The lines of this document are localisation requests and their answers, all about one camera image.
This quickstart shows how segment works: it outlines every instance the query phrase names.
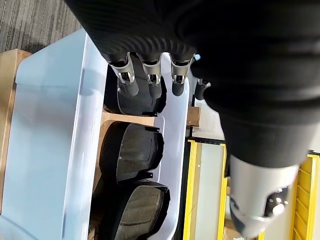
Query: floor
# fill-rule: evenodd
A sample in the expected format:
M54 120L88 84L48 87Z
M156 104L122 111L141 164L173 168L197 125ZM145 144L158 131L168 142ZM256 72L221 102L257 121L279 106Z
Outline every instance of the floor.
M80 27L63 0L0 0L0 53L35 53Z

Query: white surface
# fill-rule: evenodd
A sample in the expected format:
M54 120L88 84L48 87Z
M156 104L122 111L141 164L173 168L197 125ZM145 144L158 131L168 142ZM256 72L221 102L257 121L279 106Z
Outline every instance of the white surface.
M163 112L158 114L154 125L162 129L164 148L160 165L154 171L158 176L155 174L153 181L158 180L159 183L169 187L171 200L163 225L149 238L151 240L171 240L177 228L189 101L188 79L185 81L181 96L174 96L171 91L171 60L168 53L162 55L161 74L167 88L166 106Z
M87 240L107 74L90 42L79 30L18 68L0 216L4 240Z
M205 100L195 100L195 107L200 107L199 127L193 127L192 136L206 139L225 140L220 124L219 113L212 110Z
M223 148L202 144L195 240L217 239Z

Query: black object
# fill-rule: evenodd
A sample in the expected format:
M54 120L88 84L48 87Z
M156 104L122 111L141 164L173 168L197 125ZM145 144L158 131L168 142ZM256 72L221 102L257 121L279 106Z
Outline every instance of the black object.
M166 106L167 89L165 81L161 77L160 85L150 86L138 57L131 54L131 60L135 75L134 82L137 84L138 93L132 96L109 66L103 103L108 111L115 114L156 116Z
M184 86L185 84L172 82L172 93L177 97L181 96L184 93Z
M203 80L203 79L199 79L196 83L196 86L195 86L195 91L194 91L195 98L200 101L205 99L204 92L210 86L211 86L211 84L208 81Z
M109 185L152 178L162 159L164 140L159 129L136 123L113 122L100 152L100 170Z
M105 188L91 202L90 218L98 225L95 240L146 240L159 231L169 202L169 189L156 182Z

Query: white tray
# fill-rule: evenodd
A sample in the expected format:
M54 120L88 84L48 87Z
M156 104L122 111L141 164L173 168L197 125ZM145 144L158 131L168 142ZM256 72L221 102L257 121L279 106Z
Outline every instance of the white tray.
M170 57L162 56L167 86L155 120L164 152L154 181L171 202L160 231L171 240L179 217L189 84L171 92ZM16 75L4 180L0 237L87 240L107 63L81 29L25 59Z

